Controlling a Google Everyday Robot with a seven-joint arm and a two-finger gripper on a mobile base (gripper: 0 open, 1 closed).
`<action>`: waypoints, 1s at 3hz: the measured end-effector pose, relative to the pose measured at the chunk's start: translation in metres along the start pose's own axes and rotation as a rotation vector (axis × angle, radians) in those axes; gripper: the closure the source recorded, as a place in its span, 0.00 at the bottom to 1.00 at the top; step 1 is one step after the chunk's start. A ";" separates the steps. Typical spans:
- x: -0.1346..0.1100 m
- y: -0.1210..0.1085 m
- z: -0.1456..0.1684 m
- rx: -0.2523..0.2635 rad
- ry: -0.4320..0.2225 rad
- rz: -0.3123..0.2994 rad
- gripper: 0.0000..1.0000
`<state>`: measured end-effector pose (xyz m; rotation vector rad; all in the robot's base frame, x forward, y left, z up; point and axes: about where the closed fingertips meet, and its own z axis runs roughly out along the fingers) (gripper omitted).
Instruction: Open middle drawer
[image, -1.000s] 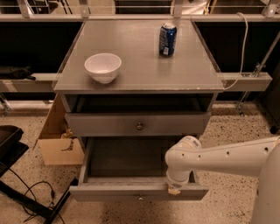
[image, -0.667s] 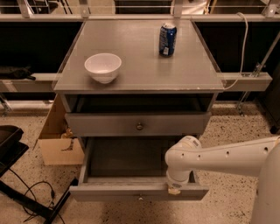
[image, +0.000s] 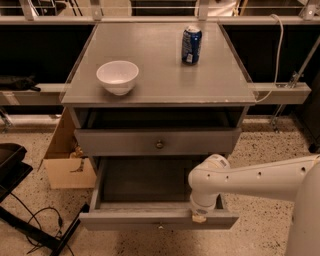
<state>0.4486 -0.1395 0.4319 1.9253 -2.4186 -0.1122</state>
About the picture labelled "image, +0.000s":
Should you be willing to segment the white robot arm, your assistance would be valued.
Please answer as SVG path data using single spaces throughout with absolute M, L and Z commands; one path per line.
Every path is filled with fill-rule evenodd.
M 292 201 L 285 256 L 320 256 L 320 156 L 232 168 L 214 154 L 189 173 L 191 209 L 209 216 L 220 193 Z

